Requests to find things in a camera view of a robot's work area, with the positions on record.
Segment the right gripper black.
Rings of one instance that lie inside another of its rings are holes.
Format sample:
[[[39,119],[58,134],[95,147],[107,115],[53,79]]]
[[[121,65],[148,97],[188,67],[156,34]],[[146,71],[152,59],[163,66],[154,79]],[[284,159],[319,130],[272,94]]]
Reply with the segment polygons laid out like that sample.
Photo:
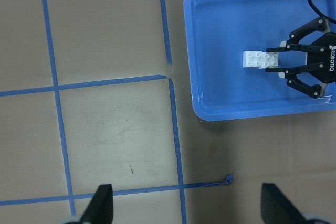
[[[320,31],[323,35],[310,45],[300,44],[305,36]],[[289,34],[284,47],[267,48],[266,52],[300,51],[307,54],[303,66],[292,68],[267,68],[266,72],[283,72],[287,86],[314,99],[325,94],[328,84],[335,82],[335,33],[330,30],[329,20],[325,17],[316,18],[297,28]],[[308,85],[298,75],[308,73],[320,81],[319,84]]]

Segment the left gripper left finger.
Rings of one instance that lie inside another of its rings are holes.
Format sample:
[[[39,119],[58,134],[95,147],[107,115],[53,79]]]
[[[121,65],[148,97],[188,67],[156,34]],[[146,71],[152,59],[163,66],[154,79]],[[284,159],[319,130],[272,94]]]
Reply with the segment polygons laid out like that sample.
[[[112,223],[114,214],[112,193],[111,184],[100,185],[79,219],[79,223]]]

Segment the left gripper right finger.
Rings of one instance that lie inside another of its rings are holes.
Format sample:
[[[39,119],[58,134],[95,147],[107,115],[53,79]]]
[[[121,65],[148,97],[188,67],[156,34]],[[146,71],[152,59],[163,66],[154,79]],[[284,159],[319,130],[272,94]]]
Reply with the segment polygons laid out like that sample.
[[[303,214],[273,183],[261,187],[261,218],[264,223],[305,223]]]

